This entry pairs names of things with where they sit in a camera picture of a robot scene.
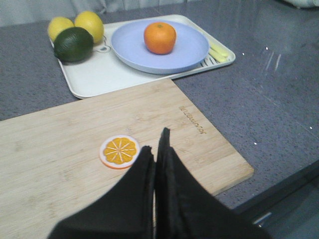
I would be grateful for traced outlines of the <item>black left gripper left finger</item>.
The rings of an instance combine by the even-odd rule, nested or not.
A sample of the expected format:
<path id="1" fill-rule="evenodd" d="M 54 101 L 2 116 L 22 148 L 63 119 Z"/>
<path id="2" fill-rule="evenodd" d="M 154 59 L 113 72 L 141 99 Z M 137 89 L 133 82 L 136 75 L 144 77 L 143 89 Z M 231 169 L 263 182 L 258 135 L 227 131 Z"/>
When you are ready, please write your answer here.
<path id="1" fill-rule="evenodd" d="M 153 238 L 154 156 L 144 146 L 125 175 L 100 199 L 61 220 L 50 239 Z"/>

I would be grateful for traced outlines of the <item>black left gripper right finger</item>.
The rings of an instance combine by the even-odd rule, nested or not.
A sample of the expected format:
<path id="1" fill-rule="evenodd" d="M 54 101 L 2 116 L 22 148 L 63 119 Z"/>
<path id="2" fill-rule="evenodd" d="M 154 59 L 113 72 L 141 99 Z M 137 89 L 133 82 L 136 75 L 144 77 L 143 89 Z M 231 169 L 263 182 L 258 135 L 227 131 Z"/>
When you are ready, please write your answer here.
<path id="1" fill-rule="evenodd" d="M 246 221 L 208 193 L 184 166 L 164 128 L 156 166 L 156 238 L 269 239 L 263 229 Z"/>

